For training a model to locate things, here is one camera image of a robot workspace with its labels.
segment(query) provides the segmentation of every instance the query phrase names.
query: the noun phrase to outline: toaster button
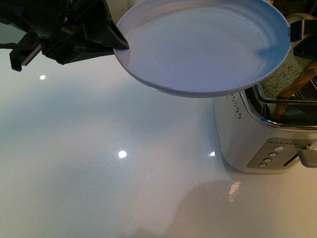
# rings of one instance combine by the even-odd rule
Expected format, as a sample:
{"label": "toaster button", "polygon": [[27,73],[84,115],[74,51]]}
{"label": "toaster button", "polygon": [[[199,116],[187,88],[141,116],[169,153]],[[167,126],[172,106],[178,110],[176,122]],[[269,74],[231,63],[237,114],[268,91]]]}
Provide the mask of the toaster button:
{"label": "toaster button", "polygon": [[275,153],[275,152],[269,153],[269,156],[270,156],[270,157],[275,157],[275,156],[277,156],[277,153]]}
{"label": "toaster button", "polygon": [[277,146],[274,148],[275,151],[282,151],[284,150],[284,146]]}

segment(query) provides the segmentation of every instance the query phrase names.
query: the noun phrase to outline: toaster slot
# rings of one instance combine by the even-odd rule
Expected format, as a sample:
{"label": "toaster slot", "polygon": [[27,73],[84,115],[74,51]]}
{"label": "toaster slot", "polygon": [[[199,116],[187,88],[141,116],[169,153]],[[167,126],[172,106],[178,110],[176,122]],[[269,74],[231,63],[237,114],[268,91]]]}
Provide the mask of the toaster slot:
{"label": "toaster slot", "polygon": [[294,155],[289,161],[287,161],[283,166],[285,167],[285,166],[288,166],[290,163],[292,163],[296,158],[298,157],[298,153],[296,153],[296,155]]}

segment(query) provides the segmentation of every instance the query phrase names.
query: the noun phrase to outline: black robotic arm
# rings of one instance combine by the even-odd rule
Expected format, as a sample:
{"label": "black robotic arm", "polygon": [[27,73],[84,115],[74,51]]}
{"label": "black robotic arm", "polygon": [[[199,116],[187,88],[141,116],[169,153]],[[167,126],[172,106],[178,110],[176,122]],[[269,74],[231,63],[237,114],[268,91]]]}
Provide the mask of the black robotic arm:
{"label": "black robotic arm", "polygon": [[60,64],[113,54],[129,45],[106,0],[0,0],[0,22],[24,32],[18,44],[0,44],[21,71],[39,51]]}

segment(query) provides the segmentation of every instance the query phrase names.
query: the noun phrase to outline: bread slice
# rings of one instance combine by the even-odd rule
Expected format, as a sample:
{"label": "bread slice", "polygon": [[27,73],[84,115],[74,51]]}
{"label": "bread slice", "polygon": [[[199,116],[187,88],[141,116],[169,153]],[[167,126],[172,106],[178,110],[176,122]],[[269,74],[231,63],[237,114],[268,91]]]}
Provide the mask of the bread slice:
{"label": "bread slice", "polygon": [[[288,16],[289,24],[299,20],[314,20],[311,15],[296,13]],[[293,49],[300,43],[293,42],[284,63],[268,78],[260,83],[265,97],[288,99],[317,74],[317,62],[293,55]]]}

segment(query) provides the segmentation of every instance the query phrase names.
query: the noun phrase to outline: toaster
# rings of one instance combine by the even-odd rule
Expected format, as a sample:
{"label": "toaster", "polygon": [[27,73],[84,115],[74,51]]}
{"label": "toaster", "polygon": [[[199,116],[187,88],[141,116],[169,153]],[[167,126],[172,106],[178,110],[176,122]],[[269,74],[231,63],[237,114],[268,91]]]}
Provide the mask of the toaster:
{"label": "toaster", "polygon": [[[283,110],[276,118],[274,109]],[[288,100],[266,98],[260,85],[213,98],[224,160],[247,173],[282,174],[299,161],[317,167],[317,79]]]}

